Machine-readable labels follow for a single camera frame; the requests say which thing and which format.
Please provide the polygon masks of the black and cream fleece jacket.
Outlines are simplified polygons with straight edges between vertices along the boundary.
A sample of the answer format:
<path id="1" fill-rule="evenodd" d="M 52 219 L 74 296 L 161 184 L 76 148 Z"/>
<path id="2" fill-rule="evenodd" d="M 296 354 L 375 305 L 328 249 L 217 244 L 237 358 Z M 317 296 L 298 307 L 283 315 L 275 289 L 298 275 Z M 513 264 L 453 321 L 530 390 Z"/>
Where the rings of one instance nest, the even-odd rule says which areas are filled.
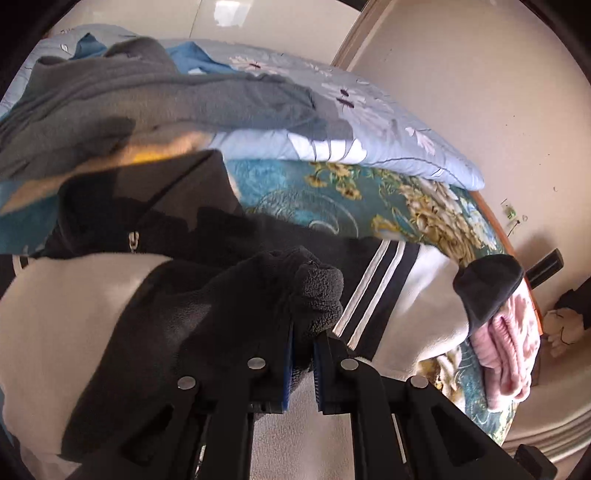
<path id="1" fill-rule="evenodd" d="M 290 325 L 294 380 L 329 332 L 389 377 L 481 328 L 523 283 L 509 255 L 460 266 L 438 248 L 246 215 L 221 154 L 66 181 L 46 256 L 1 258 L 1 423 L 36 479 L 64 479 L 191 352 L 207 378 Z"/>

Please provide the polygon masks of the pink folded cloth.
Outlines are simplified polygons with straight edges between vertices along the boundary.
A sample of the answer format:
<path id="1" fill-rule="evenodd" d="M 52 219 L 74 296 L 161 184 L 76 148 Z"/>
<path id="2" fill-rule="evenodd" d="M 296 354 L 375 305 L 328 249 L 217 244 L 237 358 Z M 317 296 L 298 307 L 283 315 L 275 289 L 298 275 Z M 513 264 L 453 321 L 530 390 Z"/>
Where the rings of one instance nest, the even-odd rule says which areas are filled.
<path id="1" fill-rule="evenodd" d="M 470 337 L 483 368 L 488 409 L 525 401 L 541 339 L 537 310 L 523 280 L 499 311 Z"/>

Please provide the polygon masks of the teal floral plush blanket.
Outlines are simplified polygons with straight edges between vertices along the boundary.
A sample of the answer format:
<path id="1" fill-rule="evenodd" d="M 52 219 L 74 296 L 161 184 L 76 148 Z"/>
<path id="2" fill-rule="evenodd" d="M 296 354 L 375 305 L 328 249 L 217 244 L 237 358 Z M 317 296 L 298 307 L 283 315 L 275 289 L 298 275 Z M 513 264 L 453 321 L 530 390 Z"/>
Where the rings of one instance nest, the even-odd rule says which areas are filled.
<path id="1" fill-rule="evenodd" d="M 508 253 L 472 195 L 459 187 L 385 169 L 276 160 L 228 162 L 235 196 L 249 213 L 263 213 L 346 237 L 394 234 L 435 245 L 464 265 Z M 1 254 L 41 252 L 57 218 L 57 198 L 1 218 Z M 499 445 L 517 406 L 488 410 L 482 370 L 468 341 L 457 380 L 466 414 Z"/>

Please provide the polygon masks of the tan fleece blanket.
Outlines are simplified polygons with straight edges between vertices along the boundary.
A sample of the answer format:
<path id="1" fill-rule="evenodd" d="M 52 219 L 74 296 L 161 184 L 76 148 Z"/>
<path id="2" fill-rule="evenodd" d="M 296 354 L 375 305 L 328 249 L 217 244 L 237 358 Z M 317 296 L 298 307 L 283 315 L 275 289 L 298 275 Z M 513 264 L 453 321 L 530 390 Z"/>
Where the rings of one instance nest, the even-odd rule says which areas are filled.
<path id="1" fill-rule="evenodd" d="M 106 171 L 117 167 L 168 161 L 207 149 L 211 133 L 184 127 L 165 129 L 151 139 L 147 135 L 133 136 L 124 147 L 108 155 L 90 158 L 70 171 L 42 179 L 26 180 L 1 206 L 1 214 L 12 213 L 48 198 L 72 177 Z"/>

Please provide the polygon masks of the grey fleece garment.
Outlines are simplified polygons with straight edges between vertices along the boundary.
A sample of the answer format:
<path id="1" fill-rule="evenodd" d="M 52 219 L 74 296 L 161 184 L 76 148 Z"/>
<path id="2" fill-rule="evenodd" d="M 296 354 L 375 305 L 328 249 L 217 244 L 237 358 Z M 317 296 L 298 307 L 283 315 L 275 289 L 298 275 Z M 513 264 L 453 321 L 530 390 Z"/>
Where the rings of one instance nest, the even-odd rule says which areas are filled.
<path id="1" fill-rule="evenodd" d="M 181 73 L 147 37 L 79 60 L 42 57 L 1 122 L 1 178 L 66 173 L 134 135 L 192 124 L 210 132 L 287 130 L 319 139 L 328 122 L 318 96 L 280 76 Z"/>

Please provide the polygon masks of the light blue garment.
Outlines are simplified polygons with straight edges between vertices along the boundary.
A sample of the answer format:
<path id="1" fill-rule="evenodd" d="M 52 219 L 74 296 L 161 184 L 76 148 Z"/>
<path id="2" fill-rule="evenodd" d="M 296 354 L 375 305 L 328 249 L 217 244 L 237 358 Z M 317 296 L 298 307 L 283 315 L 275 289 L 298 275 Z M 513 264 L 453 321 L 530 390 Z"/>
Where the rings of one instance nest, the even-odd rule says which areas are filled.
<path id="1" fill-rule="evenodd" d="M 92 34 L 87 33 L 77 42 L 72 60 L 100 57 L 107 47 L 100 43 Z M 184 42 L 166 48 L 177 69 L 184 74 L 228 74 L 235 73 L 231 66 L 214 61 L 194 42 Z"/>

